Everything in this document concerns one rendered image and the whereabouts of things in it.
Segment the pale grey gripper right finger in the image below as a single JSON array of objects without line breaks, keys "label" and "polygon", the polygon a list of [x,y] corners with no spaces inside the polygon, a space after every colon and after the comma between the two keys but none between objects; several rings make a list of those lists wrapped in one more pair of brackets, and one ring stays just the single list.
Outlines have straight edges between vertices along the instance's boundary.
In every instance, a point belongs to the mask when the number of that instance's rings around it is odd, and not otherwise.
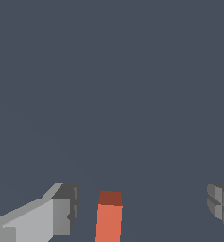
[{"label": "pale grey gripper right finger", "polygon": [[207,185],[209,211],[224,224],[224,183]]}]

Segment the orange peg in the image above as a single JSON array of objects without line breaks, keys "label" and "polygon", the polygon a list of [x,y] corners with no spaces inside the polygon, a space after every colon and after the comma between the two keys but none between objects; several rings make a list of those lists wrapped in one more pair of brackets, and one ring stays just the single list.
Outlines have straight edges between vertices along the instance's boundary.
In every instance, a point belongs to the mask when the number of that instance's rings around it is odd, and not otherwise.
[{"label": "orange peg", "polygon": [[122,210],[120,192],[100,192],[95,242],[120,242]]}]

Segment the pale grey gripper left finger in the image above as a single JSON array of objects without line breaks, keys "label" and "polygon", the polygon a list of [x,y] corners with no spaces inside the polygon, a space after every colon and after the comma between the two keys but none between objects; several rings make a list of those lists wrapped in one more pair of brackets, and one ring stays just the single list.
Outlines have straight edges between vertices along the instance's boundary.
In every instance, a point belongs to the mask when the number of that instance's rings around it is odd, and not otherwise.
[{"label": "pale grey gripper left finger", "polygon": [[78,192],[78,184],[55,183],[40,199],[0,216],[0,242],[49,242],[54,235],[70,235]]}]

